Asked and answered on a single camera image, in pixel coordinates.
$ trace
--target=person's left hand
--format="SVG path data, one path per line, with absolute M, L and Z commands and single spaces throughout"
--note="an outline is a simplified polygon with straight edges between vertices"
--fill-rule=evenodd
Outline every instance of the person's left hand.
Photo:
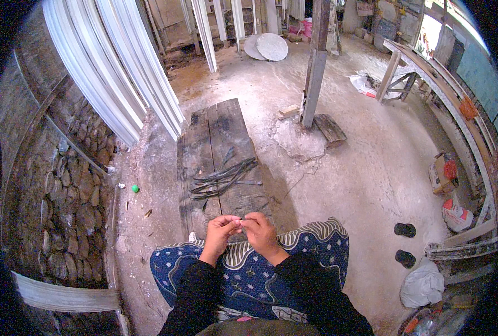
M 208 223 L 206 243 L 199 260 L 215 267 L 217 258 L 225 252 L 229 237 L 240 232 L 241 223 L 238 216 L 226 214 L 212 219 Z

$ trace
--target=concrete floor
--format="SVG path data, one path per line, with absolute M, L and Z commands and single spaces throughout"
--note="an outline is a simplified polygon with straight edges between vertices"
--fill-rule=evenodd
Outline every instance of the concrete floor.
M 171 84 L 188 120 L 192 111 L 239 99 L 264 168 L 266 191 L 282 202 L 272 204 L 278 231 L 337 217 L 351 242 L 344 292 L 377 335 L 391 335 L 411 313 L 399 296 L 410 270 L 394 260 L 395 252 L 409 251 L 419 261 L 428 242 L 448 235 L 441 218 L 444 198 L 433 194 L 427 168 L 440 150 L 453 150 L 415 90 L 406 102 L 388 106 L 358 93 L 346 76 L 367 71 L 382 78 L 389 55 L 353 36 L 343 36 L 342 42 L 344 55 L 327 61 L 317 113 L 331 115 L 348 140 L 307 161 L 296 161 L 278 144 L 276 139 L 283 135 L 276 133 L 285 128 L 283 123 L 295 125 L 275 118 L 280 108 L 299 105 L 307 44 L 289 44 L 289 54 L 280 62 L 253 60 L 231 47 L 216 53 L 217 73 L 210 74 L 198 59 L 172 71 Z M 143 133 L 138 146 L 116 159 L 119 181 L 141 187 L 139 193 L 119 190 L 118 235 L 124 238 L 118 238 L 117 261 L 133 332 L 152 335 L 160 331 L 169 307 L 153 281 L 148 259 L 156 246 L 187 237 L 182 236 L 178 215 L 176 145 L 153 120 Z M 144 218 L 148 209 L 153 213 Z M 397 222 L 413 223 L 417 235 L 394 235 Z

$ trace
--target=wooden table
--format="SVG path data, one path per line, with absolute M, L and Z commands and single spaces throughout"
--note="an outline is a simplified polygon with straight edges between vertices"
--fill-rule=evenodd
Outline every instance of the wooden table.
M 273 223 L 269 197 L 263 185 L 235 184 L 219 197 L 200 200 L 190 198 L 193 177 L 203 177 L 222 170 L 223 160 L 232 146 L 234 156 L 224 168 L 246 158 L 257 157 L 237 98 L 193 112 L 189 129 L 178 139 L 180 217 L 186 236 L 194 231 L 199 238 L 206 237 L 208 222 L 222 214 L 241 217 L 248 212 L 259 211 Z M 254 167 L 241 180 L 262 181 L 260 166 Z M 240 240 L 247 240 L 243 233 L 231 237 L 230 241 Z
M 491 231 L 493 228 L 496 229 L 494 234 L 497 234 L 498 208 L 496 207 L 494 197 L 498 188 L 498 156 L 497 153 L 490 151 L 487 146 L 487 144 L 493 144 L 493 140 L 487 130 L 484 129 L 486 125 L 484 125 L 482 119 L 478 120 L 480 117 L 475 119 L 476 124 L 473 120 L 466 120 L 463 117 L 460 112 L 460 104 L 461 99 L 466 94 L 452 75 L 449 74 L 448 71 L 441 69 L 442 67 L 440 64 L 431 63 L 424 57 L 421 57 L 411 47 L 395 43 L 388 39 L 385 40 L 383 45 L 391 50 L 393 54 L 383 77 L 382 84 L 376 94 L 376 99 L 381 102 L 385 94 L 389 92 L 389 88 L 397 82 L 395 81 L 392 83 L 393 77 L 404 74 L 409 74 L 410 79 L 406 85 L 406 91 L 400 91 L 403 92 L 403 95 L 407 95 L 407 92 L 409 92 L 409 89 L 411 89 L 411 86 L 413 85 L 411 78 L 414 78 L 413 80 L 415 80 L 417 77 L 424 80 L 434 93 L 438 95 L 462 131 L 481 172 L 482 182 L 485 185 L 485 202 L 475 224 L 476 227 L 478 227 L 477 230 L 480 234 L 476 237 L 479 237 L 487 231 Z M 406 66 L 397 70 L 400 60 L 403 60 L 406 63 Z M 462 234 L 464 235 L 464 241 L 461 241 L 461 243 L 476 238 L 470 236 L 466 237 L 465 233 Z

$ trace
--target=sandal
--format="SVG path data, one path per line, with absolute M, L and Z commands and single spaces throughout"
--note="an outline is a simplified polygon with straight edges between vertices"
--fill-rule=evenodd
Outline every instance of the sandal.
M 406 268 L 412 268 L 415 265 L 415 257 L 412 253 L 402 251 L 401 249 L 396 251 L 395 260 L 401 263 Z
M 414 238 L 415 237 L 415 227 L 412 224 L 397 223 L 395 224 L 395 234 L 403 235 L 404 237 Z

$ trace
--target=round stone slab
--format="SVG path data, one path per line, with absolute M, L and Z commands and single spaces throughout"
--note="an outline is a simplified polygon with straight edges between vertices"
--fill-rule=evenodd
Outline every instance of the round stone slab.
M 244 43 L 244 50 L 245 53 L 254 59 L 261 60 L 261 61 L 267 61 L 268 59 L 260 54 L 260 52 L 257 49 L 257 39 L 261 35 L 252 35 L 249 37 L 247 40 L 245 40 Z
M 277 34 L 265 33 L 257 38 L 257 50 L 270 61 L 280 61 L 288 54 L 288 44 Z

